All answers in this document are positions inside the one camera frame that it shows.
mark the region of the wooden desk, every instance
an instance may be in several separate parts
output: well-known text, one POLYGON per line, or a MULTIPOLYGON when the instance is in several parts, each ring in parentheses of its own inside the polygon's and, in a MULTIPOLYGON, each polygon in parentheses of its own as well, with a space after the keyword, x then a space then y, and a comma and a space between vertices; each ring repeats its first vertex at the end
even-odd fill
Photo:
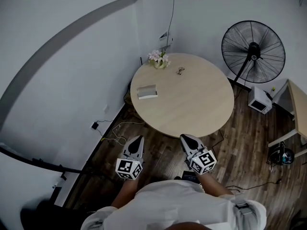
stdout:
POLYGON ((169 54, 171 65, 155 69, 141 66, 131 83, 135 110, 163 134, 202 137, 220 129, 234 107, 234 93, 227 77, 215 65, 198 56, 169 54), (184 67, 181 75, 178 68, 184 67), (139 100, 137 89, 156 84, 158 97, 139 100))
MULTIPOLYGON (((278 91, 274 96, 272 102, 280 97, 280 95, 289 88, 291 95, 292 106, 295 116, 295 129, 290 131, 288 134, 280 137, 279 139, 269 143, 269 147, 272 147, 295 134, 300 134, 304 138, 307 138, 307 94, 305 94, 299 87, 297 87, 291 80, 287 80, 287 83, 278 91)), ((307 149, 297 153, 295 157, 298 157, 307 152, 307 149)))

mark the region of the flower arrangement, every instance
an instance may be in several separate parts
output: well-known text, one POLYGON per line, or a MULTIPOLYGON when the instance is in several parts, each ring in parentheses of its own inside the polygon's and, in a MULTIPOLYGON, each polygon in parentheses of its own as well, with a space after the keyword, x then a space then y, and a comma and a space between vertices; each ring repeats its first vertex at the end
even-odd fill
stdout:
POLYGON ((166 68, 170 65, 168 55, 165 52, 154 50, 148 55, 149 64, 157 69, 166 68))

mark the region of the wooden floor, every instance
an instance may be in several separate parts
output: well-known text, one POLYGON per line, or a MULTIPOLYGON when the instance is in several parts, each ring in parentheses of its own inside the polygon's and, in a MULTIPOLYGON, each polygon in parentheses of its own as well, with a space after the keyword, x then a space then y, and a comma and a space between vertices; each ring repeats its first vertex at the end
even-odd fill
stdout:
MULTIPOLYGON (((234 87, 235 95, 239 90, 239 87, 234 87)), ((221 128, 224 141, 214 147, 218 163, 211 174, 225 186, 243 188, 276 182, 282 178, 281 184, 250 189, 246 191, 246 196, 266 207, 267 229, 289 229, 292 216, 307 202, 307 165, 302 165, 307 157, 303 155, 288 166, 275 166, 270 172, 266 163, 268 143, 291 131, 295 124, 280 108, 274 107, 266 115, 251 109, 247 106, 247 96, 248 92, 242 90, 235 100, 231 117, 221 128)), ((123 114, 129 118, 120 117, 114 127, 121 122, 142 122, 127 112, 123 114)), ((174 179, 188 170, 178 139, 167 137, 146 124, 122 124, 115 132, 127 140, 137 135, 145 137, 145 164, 140 187, 157 180, 174 179)), ((107 137, 115 138, 112 132, 107 137)), ((220 140, 222 136, 219 132, 202 138, 208 148, 220 140)), ((286 145, 294 152, 302 149, 299 135, 288 139, 286 145)), ((116 141, 104 140, 86 165, 87 171, 102 171, 118 185, 104 177, 83 175, 71 193, 67 208, 96 210, 110 205, 123 182, 115 174, 115 163, 121 150, 122 146, 116 141)))

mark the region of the white shirt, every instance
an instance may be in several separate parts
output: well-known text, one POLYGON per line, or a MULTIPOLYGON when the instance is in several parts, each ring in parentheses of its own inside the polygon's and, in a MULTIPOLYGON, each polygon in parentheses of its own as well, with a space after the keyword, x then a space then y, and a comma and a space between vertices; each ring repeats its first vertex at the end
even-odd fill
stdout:
MULTIPOLYGON (((196 183, 169 180, 142 188, 120 209, 105 207, 90 215, 81 230, 164 230, 181 222, 197 222, 212 230, 237 230, 231 195, 214 197, 196 183)), ((248 200, 256 211, 258 226, 266 225, 266 209, 248 200)))

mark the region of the white cube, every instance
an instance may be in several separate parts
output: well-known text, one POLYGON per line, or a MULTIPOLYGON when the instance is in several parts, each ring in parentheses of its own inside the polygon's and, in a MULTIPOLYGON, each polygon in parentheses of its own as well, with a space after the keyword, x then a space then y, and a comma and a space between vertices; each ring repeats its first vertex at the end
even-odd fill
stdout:
POLYGON ((217 163, 212 151, 204 152, 191 159, 190 167, 198 174, 204 174, 212 170, 217 163))
POLYGON ((139 161, 117 159, 115 172, 122 179, 135 180, 143 167, 139 161))

